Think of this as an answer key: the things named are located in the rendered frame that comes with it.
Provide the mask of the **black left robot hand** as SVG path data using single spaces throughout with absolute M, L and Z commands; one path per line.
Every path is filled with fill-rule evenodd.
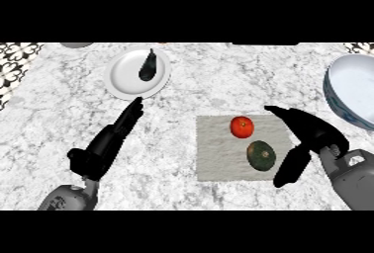
M 144 115 L 142 98 L 125 109 L 116 123 L 108 125 L 85 149 L 73 148 L 67 157 L 70 170 L 83 178 L 99 181 L 117 157 L 125 139 Z

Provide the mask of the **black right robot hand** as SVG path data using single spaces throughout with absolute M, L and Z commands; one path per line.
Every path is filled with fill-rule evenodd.
M 349 150 L 349 141 L 339 129 L 320 117 L 308 112 L 278 106 L 266 106 L 265 110 L 284 121 L 290 131 L 300 140 L 300 144 L 289 151 L 281 164 L 274 185 L 281 188 L 289 183 L 296 183 L 311 163 L 311 152 L 320 153 L 327 147 L 332 157 L 340 158 Z

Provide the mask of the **dark green round squash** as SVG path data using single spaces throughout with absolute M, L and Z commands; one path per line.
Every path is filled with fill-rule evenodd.
M 272 146 L 262 140 L 256 140 L 247 147 L 247 160 L 259 171 L 269 171 L 277 162 L 277 153 Z

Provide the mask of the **white and blue bowl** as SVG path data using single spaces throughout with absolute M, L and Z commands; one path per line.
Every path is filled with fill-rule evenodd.
M 374 56 L 346 54 L 324 72 L 323 93 L 336 115 L 374 131 Z

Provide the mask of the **grey cloth placemat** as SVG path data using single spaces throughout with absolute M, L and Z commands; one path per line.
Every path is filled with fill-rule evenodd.
M 231 133 L 230 116 L 198 116 L 197 132 L 197 180 L 198 181 L 265 181 L 274 180 L 287 153 L 293 147 L 287 125 L 274 115 L 250 115 L 255 132 L 250 137 L 238 138 Z M 250 164 L 247 148 L 253 142 L 259 147 L 264 141 L 274 149 L 275 161 L 268 171 L 259 171 Z

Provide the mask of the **red tomato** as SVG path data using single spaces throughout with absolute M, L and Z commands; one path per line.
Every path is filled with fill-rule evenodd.
M 231 133 L 238 138 L 247 138 L 255 132 L 253 121 L 247 117 L 235 117 L 231 120 Z

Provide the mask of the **white round plate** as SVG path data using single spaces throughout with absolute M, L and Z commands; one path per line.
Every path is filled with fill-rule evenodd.
M 142 81 L 139 70 L 150 51 L 157 55 L 157 75 L 151 81 Z M 136 97 L 151 98 L 166 87 L 172 77 L 172 62 L 163 51 L 150 46 L 126 49 L 110 61 L 104 72 L 104 83 L 108 92 L 122 100 Z

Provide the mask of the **dark purple eggplant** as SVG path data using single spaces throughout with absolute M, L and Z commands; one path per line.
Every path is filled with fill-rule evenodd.
M 139 78 L 142 81 L 151 81 L 157 75 L 157 55 L 150 51 L 147 60 L 139 70 Z

